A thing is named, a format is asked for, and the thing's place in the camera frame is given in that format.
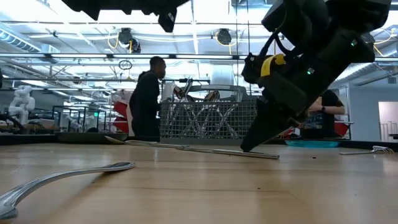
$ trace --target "ceiling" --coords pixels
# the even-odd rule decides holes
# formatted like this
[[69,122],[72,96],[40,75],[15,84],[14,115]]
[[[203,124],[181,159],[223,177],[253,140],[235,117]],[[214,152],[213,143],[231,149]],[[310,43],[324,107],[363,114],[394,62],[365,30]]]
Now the ceiling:
[[[271,5],[264,4],[256,7],[232,7],[230,0],[194,0],[178,8],[178,14],[171,34],[165,33],[157,23],[154,15],[145,16],[141,11],[132,11],[125,15],[122,11],[101,11],[98,21],[94,21],[84,12],[74,12],[61,0],[13,0],[3,4],[0,8],[0,25],[6,26],[29,43],[38,47],[50,45],[54,52],[70,54],[128,54],[129,50],[116,45],[117,33],[121,28],[131,28],[134,38],[140,45],[141,54],[193,54],[193,55],[247,55],[249,52],[258,54],[270,36],[260,21]],[[376,42],[377,49],[383,54],[388,47],[397,44],[395,34],[398,28],[398,11],[391,11],[386,24],[382,29],[371,32]],[[217,42],[215,35],[220,28],[229,29],[232,37],[231,46],[224,46]],[[293,46],[289,41],[282,40],[287,49]],[[25,51],[0,41],[0,52],[26,53]],[[269,54],[281,53],[278,47],[272,44]],[[397,52],[389,55],[396,57]],[[57,65],[31,58],[8,59],[0,61],[0,66],[8,67],[12,77],[36,78],[51,77],[84,79],[106,79],[100,82],[47,82],[57,88],[110,88],[134,89],[135,82],[118,82],[128,77],[135,79],[142,71],[149,69],[149,59],[129,59],[132,68],[121,70],[119,67],[122,59],[57,59]],[[230,75],[234,77],[235,85],[245,86],[248,90],[259,91],[258,87],[244,82],[240,73],[243,69],[243,60],[211,60],[211,59],[168,59],[167,78],[178,79],[192,77],[194,79],[211,79],[218,75],[217,67],[228,65],[231,67]],[[384,61],[383,64],[371,69],[352,66],[346,71],[336,85],[351,83],[357,85],[375,76],[392,74],[395,69],[393,62]],[[361,73],[355,79],[352,74]],[[381,86],[384,82],[371,82],[367,85]],[[83,92],[83,95],[93,96],[93,92]]]

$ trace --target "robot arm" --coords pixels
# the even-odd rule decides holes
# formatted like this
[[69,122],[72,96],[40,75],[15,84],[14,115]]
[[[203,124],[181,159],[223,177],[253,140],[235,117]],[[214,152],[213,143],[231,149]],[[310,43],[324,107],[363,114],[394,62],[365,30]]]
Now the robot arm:
[[[264,90],[242,150],[298,126],[350,63],[373,62],[373,43],[362,35],[384,25],[390,5],[391,0],[278,0],[262,20],[271,37],[258,56],[245,59],[242,76]],[[279,34],[295,48],[284,48]],[[273,40],[283,55],[266,55]]]

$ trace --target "table surface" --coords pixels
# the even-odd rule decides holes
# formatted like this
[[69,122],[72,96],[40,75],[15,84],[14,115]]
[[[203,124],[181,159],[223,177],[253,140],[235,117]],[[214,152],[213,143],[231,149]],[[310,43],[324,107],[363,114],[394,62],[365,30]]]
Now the table surface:
[[[218,149],[237,149],[216,147]],[[18,206],[14,223],[394,223],[398,156],[261,146],[279,160],[143,146],[0,147],[0,192],[53,172],[134,161],[110,175],[58,180]]]

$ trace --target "teal tray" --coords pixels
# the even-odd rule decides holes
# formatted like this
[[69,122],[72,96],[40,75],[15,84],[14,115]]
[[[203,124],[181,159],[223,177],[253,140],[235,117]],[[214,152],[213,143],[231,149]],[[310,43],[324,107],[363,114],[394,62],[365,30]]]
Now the teal tray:
[[303,140],[286,140],[288,146],[293,147],[337,147],[338,141],[303,141]]

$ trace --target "person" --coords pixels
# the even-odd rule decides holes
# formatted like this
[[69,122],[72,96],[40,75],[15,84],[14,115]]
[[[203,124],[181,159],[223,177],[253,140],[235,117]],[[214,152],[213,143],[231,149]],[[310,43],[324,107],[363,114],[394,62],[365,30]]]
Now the person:
[[345,114],[345,107],[331,91],[322,96],[308,108],[308,118],[302,123],[300,135],[305,139],[335,138],[335,115]]
[[132,114],[132,130],[137,140],[160,141],[160,122],[156,114],[160,111],[157,101],[159,80],[166,74],[166,63],[158,56],[150,60],[150,70],[139,75],[136,89],[132,93],[129,106]]

